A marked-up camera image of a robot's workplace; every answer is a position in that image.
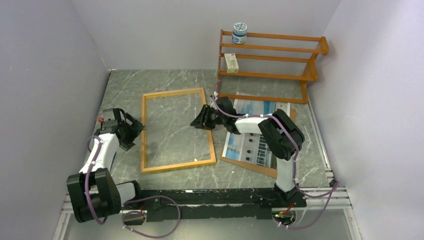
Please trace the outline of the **brown cardboard backing board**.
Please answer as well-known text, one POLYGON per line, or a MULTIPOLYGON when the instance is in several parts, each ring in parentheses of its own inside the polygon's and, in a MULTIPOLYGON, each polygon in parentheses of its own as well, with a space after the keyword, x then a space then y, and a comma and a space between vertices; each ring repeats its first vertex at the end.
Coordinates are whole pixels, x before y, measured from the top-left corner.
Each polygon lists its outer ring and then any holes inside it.
POLYGON ((251 164, 251 163, 244 163, 244 162, 240 162, 240 161, 236 161, 236 160, 230 160, 230 159, 227 159, 227 158, 224 158, 222 160, 224 160, 228 163, 243 167, 245 169, 264 174, 266 176, 277 178, 277 168, 264 167, 264 166, 259 166, 259 165, 255 165, 255 164, 251 164))

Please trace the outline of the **building photo print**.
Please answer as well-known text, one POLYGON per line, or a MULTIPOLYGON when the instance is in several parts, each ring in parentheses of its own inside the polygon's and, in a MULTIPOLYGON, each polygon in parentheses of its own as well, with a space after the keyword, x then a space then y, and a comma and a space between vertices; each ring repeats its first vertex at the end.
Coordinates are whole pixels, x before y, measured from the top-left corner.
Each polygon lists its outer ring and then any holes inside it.
MULTIPOLYGON (((238 113, 249 115, 272 114, 278 109, 288 114, 291 111, 291 104, 286 102, 236 99, 233 106, 238 113)), ((264 137, 255 133, 227 133, 221 158, 273 169, 277 167, 276 158, 264 137)))

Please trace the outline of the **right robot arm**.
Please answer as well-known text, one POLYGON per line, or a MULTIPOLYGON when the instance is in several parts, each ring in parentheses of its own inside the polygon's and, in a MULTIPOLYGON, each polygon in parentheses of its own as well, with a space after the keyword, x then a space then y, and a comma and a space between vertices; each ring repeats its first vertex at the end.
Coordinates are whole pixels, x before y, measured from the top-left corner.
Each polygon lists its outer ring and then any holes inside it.
POLYGON ((268 149, 276 158, 275 202, 288 207, 298 193, 297 158, 305 136, 282 110, 271 114, 238 113, 228 97, 213 98, 213 105, 205 104, 190 123, 196 129, 213 130, 222 125, 233 134, 262 135, 268 149))

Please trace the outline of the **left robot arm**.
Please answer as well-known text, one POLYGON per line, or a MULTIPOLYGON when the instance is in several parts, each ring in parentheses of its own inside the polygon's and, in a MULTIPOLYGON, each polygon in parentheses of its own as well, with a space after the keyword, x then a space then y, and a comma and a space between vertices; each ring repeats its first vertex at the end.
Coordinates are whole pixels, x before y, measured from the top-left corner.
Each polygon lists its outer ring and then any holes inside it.
POLYGON ((130 150, 145 125, 121 108, 105 109, 98 121, 100 127, 87 140, 89 156, 79 172, 67 178, 66 185, 75 219, 102 225, 118 214, 123 204, 130 210, 142 206, 138 182, 116 184, 111 168, 117 150, 130 150))

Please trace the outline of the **yellow wooden photo frame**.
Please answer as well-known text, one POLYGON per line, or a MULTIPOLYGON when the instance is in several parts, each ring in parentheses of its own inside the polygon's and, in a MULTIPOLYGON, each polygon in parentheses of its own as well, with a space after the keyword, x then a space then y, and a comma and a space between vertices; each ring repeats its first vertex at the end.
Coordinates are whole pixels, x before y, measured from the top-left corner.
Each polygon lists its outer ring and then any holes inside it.
MULTIPOLYGON (((197 88, 187 88, 187 89, 180 89, 180 90, 169 90, 169 91, 160 91, 160 92, 152 92, 152 93, 143 93, 141 97, 141 120, 143 123, 147 122, 147 100, 158 98, 158 97, 172 97, 172 96, 179 96, 179 95, 190 95, 190 94, 199 94, 202 105, 205 105, 206 102, 206 94, 203 87, 197 87, 197 88)), ((147 135, 145 132, 141 133, 141 162, 140 162, 140 171, 143 174, 152 174, 152 173, 159 173, 159 172, 166 172, 166 171, 174 171, 179 169, 188 169, 188 168, 194 168, 194 167, 200 167, 205 165, 212 165, 217 162, 217 157, 214 149, 214 143, 213 143, 213 136, 212 131, 207 130, 206 131, 207 141, 208 141, 208 148, 209 148, 209 154, 210 159, 205 160, 198 160, 198 161, 191 161, 191 162, 184 162, 184 163, 176 163, 176 164, 170 164, 170 165, 163 165, 163 166, 154 166, 154 167, 147 167, 147 135)))

